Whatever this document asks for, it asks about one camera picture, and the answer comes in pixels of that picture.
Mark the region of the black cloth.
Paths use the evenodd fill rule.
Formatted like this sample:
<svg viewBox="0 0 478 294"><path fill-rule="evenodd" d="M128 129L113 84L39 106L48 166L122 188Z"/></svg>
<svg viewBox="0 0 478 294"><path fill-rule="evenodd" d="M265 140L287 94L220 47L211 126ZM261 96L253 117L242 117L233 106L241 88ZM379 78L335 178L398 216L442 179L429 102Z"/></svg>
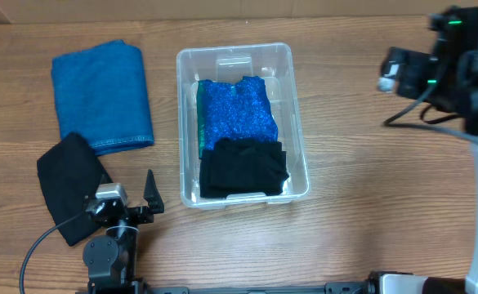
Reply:
<svg viewBox="0 0 478 294"><path fill-rule="evenodd" d="M69 133L38 159L37 169L47 209L67 244L95 233L100 226L84 213L84 200L112 179L87 141Z"/></svg>

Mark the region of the black garment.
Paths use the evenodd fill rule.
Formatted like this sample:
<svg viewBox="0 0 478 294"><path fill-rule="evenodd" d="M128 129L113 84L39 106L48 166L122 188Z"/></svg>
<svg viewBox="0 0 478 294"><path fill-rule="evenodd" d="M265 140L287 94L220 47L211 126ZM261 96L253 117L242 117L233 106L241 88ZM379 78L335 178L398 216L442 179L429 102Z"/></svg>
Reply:
<svg viewBox="0 0 478 294"><path fill-rule="evenodd" d="M278 141L221 139L208 154L208 183L239 193L280 194L289 178L286 162Z"/></svg>
<svg viewBox="0 0 478 294"><path fill-rule="evenodd" d="M286 152L274 153L205 151L200 165L203 198L226 198L231 194L282 193L289 178Z"/></svg>

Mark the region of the blue towel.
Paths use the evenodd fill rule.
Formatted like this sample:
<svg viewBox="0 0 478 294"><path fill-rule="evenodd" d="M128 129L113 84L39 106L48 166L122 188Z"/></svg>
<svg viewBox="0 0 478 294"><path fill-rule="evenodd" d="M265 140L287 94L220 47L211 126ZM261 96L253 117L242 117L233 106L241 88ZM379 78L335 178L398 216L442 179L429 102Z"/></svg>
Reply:
<svg viewBox="0 0 478 294"><path fill-rule="evenodd" d="M77 133L96 155L154 143L143 55L123 40L52 60L60 136Z"/></svg>

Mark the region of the blue sequin garment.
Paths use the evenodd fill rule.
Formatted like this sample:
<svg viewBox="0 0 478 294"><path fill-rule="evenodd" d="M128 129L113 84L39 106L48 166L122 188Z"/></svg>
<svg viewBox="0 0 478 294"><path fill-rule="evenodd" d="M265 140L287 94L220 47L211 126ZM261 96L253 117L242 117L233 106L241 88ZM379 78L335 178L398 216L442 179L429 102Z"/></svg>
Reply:
<svg viewBox="0 0 478 294"><path fill-rule="evenodd" d="M278 140L266 81L258 76L244 76L236 83L201 80L196 104L199 156L221 139Z"/></svg>

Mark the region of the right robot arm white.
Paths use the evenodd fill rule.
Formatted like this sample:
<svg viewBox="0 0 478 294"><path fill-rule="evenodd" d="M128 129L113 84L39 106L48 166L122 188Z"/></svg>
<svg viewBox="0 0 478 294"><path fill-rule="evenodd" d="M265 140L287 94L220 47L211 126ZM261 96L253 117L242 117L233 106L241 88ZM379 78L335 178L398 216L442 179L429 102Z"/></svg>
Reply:
<svg viewBox="0 0 478 294"><path fill-rule="evenodd" d="M430 54L390 47L382 62L378 89L394 92L412 104L383 122L401 128L398 120L420 104L444 113L409 128L436 131L471 143L475 164L476 236L470 269L463 279L414 274L371 274L368 293L478 293L478 7L450 7L430 17L438 37Z"/></svg>

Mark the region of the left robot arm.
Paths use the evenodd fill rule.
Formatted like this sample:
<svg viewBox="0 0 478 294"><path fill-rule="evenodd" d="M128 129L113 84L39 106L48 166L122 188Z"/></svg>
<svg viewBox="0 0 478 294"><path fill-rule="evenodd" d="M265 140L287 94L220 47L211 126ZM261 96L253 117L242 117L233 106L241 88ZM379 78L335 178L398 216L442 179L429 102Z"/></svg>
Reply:
<svg viewBox="0 0 478 294"><path fill-rule="evenodd" d="M83 261L88 268L89 293L148 293L150 286L136 277L139 225L150 224L164 212L154 174L147 171L143 194L145 206L129 207L120 183L104 177L96 192L85 201L85 212L105 233L87 242Z"/></svg>

